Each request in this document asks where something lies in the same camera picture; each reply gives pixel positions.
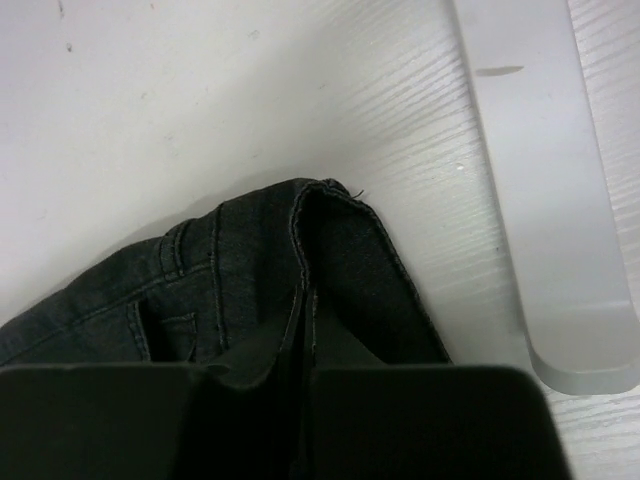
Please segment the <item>black trousers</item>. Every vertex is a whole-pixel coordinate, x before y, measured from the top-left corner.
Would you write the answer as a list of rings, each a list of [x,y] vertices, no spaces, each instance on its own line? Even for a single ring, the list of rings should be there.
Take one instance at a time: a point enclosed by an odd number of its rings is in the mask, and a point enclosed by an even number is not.
[[[375,211],[339,182],[287,180],[126,246],[1,329],[1,363],[207,365],[325,300],[388,364],[450,358]]]

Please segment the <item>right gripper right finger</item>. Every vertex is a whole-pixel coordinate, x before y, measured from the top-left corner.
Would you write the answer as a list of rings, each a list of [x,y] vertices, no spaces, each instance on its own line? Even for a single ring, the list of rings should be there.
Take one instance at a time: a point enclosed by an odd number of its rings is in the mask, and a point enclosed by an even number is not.
[[[569,479],[545,396],[506,367],[316,369],[314,479]]]

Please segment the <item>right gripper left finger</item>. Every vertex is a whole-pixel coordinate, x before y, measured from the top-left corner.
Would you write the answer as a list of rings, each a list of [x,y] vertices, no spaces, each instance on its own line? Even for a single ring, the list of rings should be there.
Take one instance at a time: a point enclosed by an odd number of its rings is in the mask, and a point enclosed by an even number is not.
[[[275,378],[226,365],[1,371],[5,479],[285,479]]]

